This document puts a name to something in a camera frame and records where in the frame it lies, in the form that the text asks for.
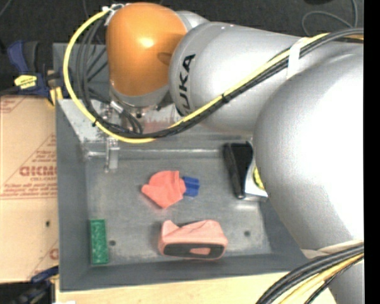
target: green sponge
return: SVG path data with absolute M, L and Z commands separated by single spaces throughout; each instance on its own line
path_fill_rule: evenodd
M 105 220 L 90 220 L 91 263 L 108 263 L 108 245 Z

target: blue clamp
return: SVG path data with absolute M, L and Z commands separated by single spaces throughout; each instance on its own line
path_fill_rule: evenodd
M 52 88 L 47 86 L 43 74 L 39 73 L 35 68 L 37 45 L 38 42 L 16 41 L 7 48 L 10 63 L 18 70 L 19 75 L 33 75 L 36 77 L 33 85 L 24 88 L 19 87 L 17 94 L 37 95 L 53 101 L 51 98 Z M 62 95 L 64 98 L 68 97 L 68 92 L 64 87 L 62 87 Z
M 183 177 L 184 184 L 186 185 L 185 196 L 195 197 L 198 195 L 198 189 L 200 188 L 200 182 L 197 178 Z

